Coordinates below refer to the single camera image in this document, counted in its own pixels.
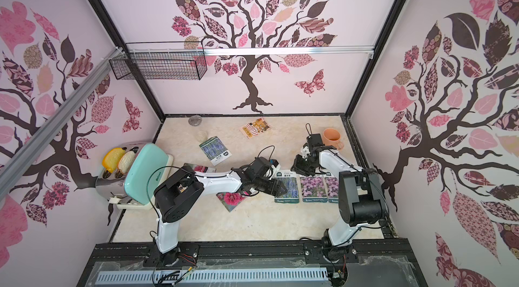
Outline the pink cosmos seed packet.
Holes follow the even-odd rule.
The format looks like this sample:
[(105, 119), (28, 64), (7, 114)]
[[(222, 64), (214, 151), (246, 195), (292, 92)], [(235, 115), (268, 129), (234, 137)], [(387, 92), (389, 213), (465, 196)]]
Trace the pink cosmos seed packet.
[(321, 176), (300, 177), (301, 198), (304, 203), (327, 203), (328, 195)]

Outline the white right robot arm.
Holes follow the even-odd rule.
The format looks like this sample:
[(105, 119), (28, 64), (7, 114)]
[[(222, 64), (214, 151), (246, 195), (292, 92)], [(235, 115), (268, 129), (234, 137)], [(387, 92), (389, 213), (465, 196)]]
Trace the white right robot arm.
[(326, 146), (320, 134), (310, 134), (291, 170), (310, 177), (315, 176), (318, 169), (325, 169), (339, 183), (340, 218), (325, 231), (322, 239), (324, 250), (350, 245), (362, 228), (387, 218), (387, 202), (377, 171), (351, 164), (335, 147)]

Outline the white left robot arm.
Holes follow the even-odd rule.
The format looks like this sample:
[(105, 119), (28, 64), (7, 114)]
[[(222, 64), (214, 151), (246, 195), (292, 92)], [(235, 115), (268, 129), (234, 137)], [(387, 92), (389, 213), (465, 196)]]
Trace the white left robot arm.
[(177, 249), (181, 219), (193, 208), (201, 196), (221, 192), (261, 192), (282, 196), (287, 188), (274, 175), (278, 161), (256, 157), (249, 165), (234, 167), (225, 173), (203, 173), (190, 166), (177, 169), (154, 190), (158, 211), (158, 235), (155, 245), (163, 255)]

